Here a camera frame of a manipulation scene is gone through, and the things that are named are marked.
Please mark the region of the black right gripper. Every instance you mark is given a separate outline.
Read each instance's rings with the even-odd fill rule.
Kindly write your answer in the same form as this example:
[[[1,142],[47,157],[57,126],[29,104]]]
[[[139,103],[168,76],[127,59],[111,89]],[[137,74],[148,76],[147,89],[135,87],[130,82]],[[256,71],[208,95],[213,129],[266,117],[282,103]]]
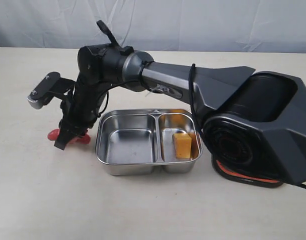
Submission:
[[[59,123],[59,135],[54,146],[64,150],[69,141],[75,137],[84,136],[91,129],[98,116],[106,83],[100,81],[89,84],[83,77],[78,77],[72,90],[68,92],[67,99],[61,103],[63,117]]]

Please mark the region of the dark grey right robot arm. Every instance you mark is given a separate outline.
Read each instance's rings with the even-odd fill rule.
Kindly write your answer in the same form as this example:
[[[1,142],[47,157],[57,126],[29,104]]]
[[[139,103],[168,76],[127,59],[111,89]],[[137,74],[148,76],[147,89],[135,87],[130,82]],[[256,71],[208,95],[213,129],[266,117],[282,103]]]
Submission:
[[[294,186],[306,182],[306,85],[300,77],[249,66],[156,62],[147,52],[120,46],[103,21],[97,26],[109,43],[78,51],[78,77],[61,103],[57,148],[83,136],[107,92],[123,87],[189,104],[205,146],[238,173]]]

